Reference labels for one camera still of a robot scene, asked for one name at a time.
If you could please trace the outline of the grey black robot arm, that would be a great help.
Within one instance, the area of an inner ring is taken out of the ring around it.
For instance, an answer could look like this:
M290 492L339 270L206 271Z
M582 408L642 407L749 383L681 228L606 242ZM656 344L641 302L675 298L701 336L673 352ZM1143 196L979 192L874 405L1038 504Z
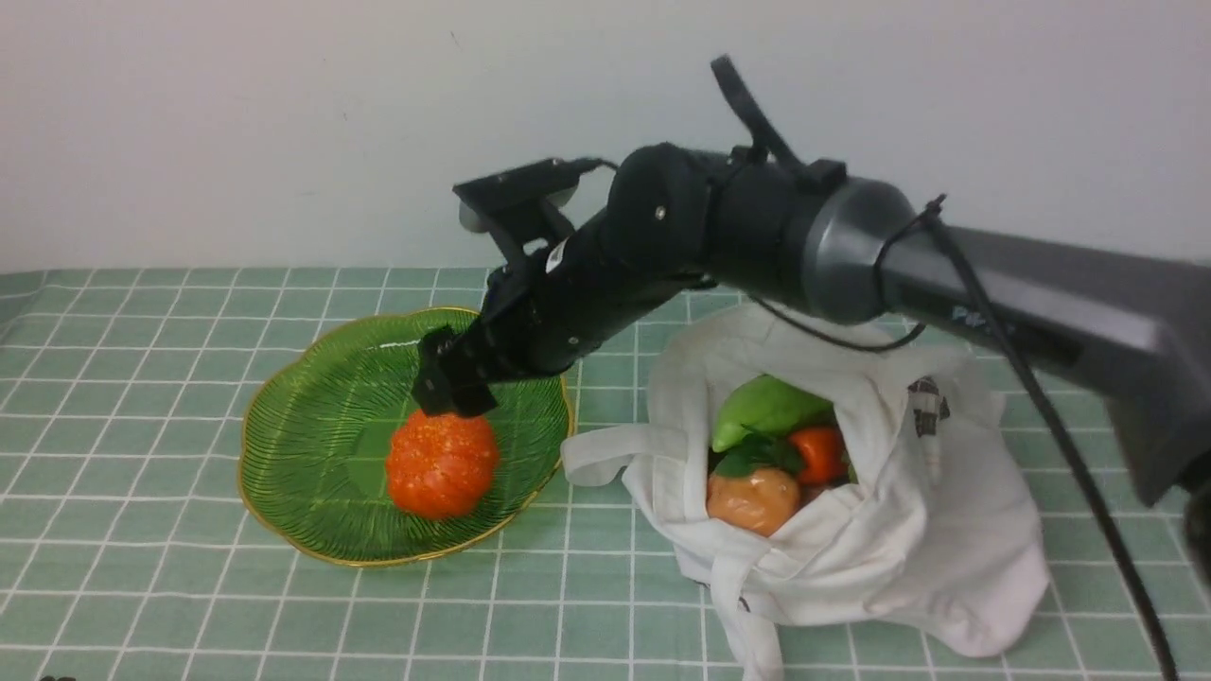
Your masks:
M562 374L681 290L717 284L855 326L895 313L1103 397L1144 505L1189 493L1186 548L1209 574L1209 267L952 227L827 159L662 143L614 168L580 229L553 206L599 167L550 159L455 185L505 254L480 319L421 340L412 397L484 414L490 385Z

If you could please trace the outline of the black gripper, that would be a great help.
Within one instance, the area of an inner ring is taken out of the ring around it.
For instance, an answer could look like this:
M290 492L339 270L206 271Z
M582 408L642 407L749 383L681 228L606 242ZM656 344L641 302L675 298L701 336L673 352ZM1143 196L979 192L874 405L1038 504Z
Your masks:
M601 210L557 246L528 254L526 267L492 271L480 319L463 332L450 326L418 343L412 400L425 414L480 417L497 410L490 383L562 374L665 305L701 284L701 271L658 271L659 251L629 264L608 246L612 238L633 246L626 228Z

